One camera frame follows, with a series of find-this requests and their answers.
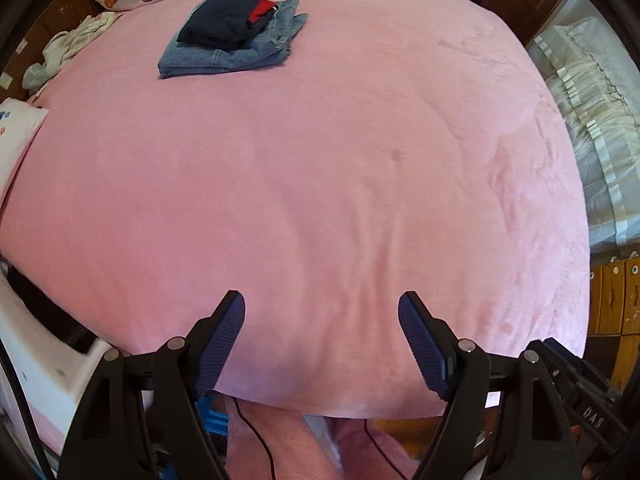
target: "bed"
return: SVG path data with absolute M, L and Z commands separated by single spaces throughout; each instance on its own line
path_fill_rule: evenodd
M 489 352 L 588 324 L 582 183 L 526 51 L 467 0 L 300 0 L 283 66 L 159 80 L 202 0 L 127 11 L 49 109 L 0 252 L 127 352 L 229 289 L 246 322 L 218 388 L 346 417 L 439 414 L 398 323 L 416 290 Z
M 602 16 L 555 25 L 528 52 L 574 146 L 593 254 L 640 241 L 640 73 Z

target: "denim jeans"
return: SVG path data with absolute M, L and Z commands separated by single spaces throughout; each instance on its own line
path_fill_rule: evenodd
M 223 74 L 282 63 L 290 54 L 291 40 L 306 22 L 306 14 L 295 15 L 298 4 L 298 0 L 279 2 L 267 28 L 252 39 L 246 50 L 227 52 L 178 43 L 176 33 L 158 62 L 160 77 Z

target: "red stripe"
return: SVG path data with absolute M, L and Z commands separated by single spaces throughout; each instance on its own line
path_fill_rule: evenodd
M 255 6 L 255 9 L 252 10 L 251 15 L 249 16 L 249 21 L 251 23 L 257 22 L 263 14 L 273 9 L 275 5 L 276 2 L 272 2 L 271 0 L 260 0 L 260 2 Z

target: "pink fabric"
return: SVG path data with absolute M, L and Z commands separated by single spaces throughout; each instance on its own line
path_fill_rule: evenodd
M 62 448 L 65 445 L 66 435 L 56 428 L 49 419 L 41 414 L 38 410 L 30 406 L 33 423 L 38 429 L 38 435 L 49 449 L 58 456 L 62 455 Z
M 417 462 L 409 458 L 393 437 L 364 420 L 331 420 L 331 436 L 340 453 L 340 471 L 318 444 L 299 413 L 238 400 L 242 416 L 260 435 L 271 452 L 279 480 L 398 480 L 398 473 L 380 454 L 411 478 Z M 229 440 L 226 471 L 234 480 L 271 480 L 271 463 L 264 446 L 238 415 L 233 399 L 227 397 Z
M 130 352 L 246 322 L 218 389 L 330 416 L 439 414 L 398 323 L 416 290 L 487 351 L 584 349 L 582 186 L 514 35 L 467 0 L 300 0 L 283 66 L 159 80 L 201 0 L 121 17 L 46 87 L 0 250 Z

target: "wooden drawer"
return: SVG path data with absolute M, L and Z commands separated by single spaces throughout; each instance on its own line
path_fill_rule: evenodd
M 598 333 L 602 304 L 602 267 L 591 269 L 591 304 L 589 306 L 589 334 Z
M 95 16 L 102 10 L 95 0 L 53 0 L 41 19 L 53 36 L 63 30 L 73 30 L 87 16 Z
M 29 29 L 24 37 L 24 41 L 14 52 L 4 67 L 2 72 L 7 73 L 11 78 L 11 84 L 9 88 L 0 87 L 0 102 L 4 101 L 7 97 L 13 97 L 14 99 L 26 99 L 29 93 L 22 89 L 22 76 L 29 65 L 33 63 L 42 63 L 44 58 L 42 57 L 42 49 L 49 43 L 51 35 L 40 20 L 33 24 L 33 27 Z
M 625 315 L 622 333 L 640 334 L 640 258 L 625 262 Z
M 602 267 L 602 301 L 598 334 L 619 334 L 625 307 L 625 264 L 615 262 Z
M 640 335 L 623 335 L 620 338 L 616 366 L 611 376 L 611 384 L 614 387 L 623 390 L 628 383 L 638 359 L 638 345 L 640 345 Z

